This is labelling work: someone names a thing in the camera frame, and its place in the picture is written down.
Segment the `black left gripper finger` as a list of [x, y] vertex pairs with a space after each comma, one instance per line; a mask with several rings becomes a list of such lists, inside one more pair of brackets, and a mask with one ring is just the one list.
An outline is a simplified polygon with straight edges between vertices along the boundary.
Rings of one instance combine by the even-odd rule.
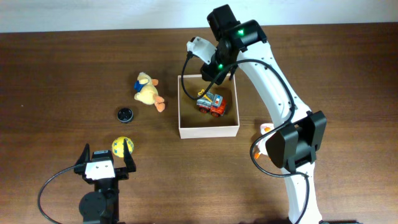
[[80, 157], [76, 161], [75, 165], [84, 165], [90, 161], [90, 145], [88, 143], [85, 144], [83, 152]]
[[136, 164], [131, 156], [131, 153], [129, 152], [127, 139], [124, 139], [123, 146], [124, 146], [124, 151], [123, 151], [124, 163], [126, 165], [126, 169], [128, 172], [135, 172]]

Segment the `red toy fire truck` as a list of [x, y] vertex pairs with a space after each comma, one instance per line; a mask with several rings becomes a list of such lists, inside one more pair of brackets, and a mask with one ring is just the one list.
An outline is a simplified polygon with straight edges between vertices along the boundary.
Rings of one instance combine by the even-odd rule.
[[209, 113], [214, 117], [223, 116], [226, 113], [227, 102], [218, 94], [207, 92], [197, 100], [197, 106], [202, 113]]

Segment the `pink cardboard box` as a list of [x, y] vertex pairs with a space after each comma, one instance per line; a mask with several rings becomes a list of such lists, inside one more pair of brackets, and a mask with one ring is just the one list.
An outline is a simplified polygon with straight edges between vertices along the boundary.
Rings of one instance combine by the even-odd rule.
[[226, 78], [220, 85], [213, 85], [211, 93], [219, 94], [227, 102], [226, 113], [215, 117], [202, 113], [195, 101], [183, 91], [182, 78], [178, 83], [178, 130], [182, 139], [235, 137], [238, 133], [239, 107], [236, 94], [236, 81]]

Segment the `yellow plush duck toy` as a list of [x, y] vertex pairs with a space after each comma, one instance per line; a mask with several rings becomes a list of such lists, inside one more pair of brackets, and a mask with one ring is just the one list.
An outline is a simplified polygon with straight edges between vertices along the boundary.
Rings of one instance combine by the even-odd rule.
[[156, 89], [158, 84], [158, 79], [153, 79], [145, 72], [140, 72], [134, 84], [134, 89], [137, 91], [134, 99], [146, 105], [154, 105], [161, 113], [165, 109], [165, 100]]

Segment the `white duck figurine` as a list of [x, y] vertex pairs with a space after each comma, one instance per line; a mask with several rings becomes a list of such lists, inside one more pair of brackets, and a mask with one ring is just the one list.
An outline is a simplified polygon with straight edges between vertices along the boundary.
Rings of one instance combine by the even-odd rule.
[[[274, 125], [272, 123], [263, 123], [260, 126], [261, 135], [267, 134], [274, 129]], [[261, 155], [268, 156], [267, 149], [266, 149], [266, 141], [273, 136], [274, 133], [270, 133], [263, 139], [261, 139], [257, 144], [257, 149], [254, 151], [254, 158], [258, 159]]]

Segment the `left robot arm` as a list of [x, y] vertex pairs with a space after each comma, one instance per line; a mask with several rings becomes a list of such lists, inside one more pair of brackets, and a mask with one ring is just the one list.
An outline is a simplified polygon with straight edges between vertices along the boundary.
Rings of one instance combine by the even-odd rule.
[[126, 137], [113, 143], [113, 150], [90, 152], [86, 144], [76, 161], [74, 173], [94, 186], [94, 191], [82, 197], [79, 211], [83, 223], [110, 224], [119, 222], [119, 182], [128, 180], [136, 171], [131, 156], [133, 145]]

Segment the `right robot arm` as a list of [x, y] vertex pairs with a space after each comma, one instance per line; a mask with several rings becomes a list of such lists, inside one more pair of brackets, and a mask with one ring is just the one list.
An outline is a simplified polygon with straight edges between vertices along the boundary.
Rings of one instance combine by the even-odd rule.
[[264, 144], [266, 154], [281, 170], [278, 177], [285, 180], [290, 222], [321, 223], [313, 173], [326, 128], [325, 115], [312, 112], [294, 92], [257, 21], [239, 22], [228, 5], [214, 9], [207, 21], [218, 44], [205, 44], [193, 50], [204, 62], [202, 78], [211, 85], [219, 85], [237, 68], [246, 74], [274, 125], [252, 145]]

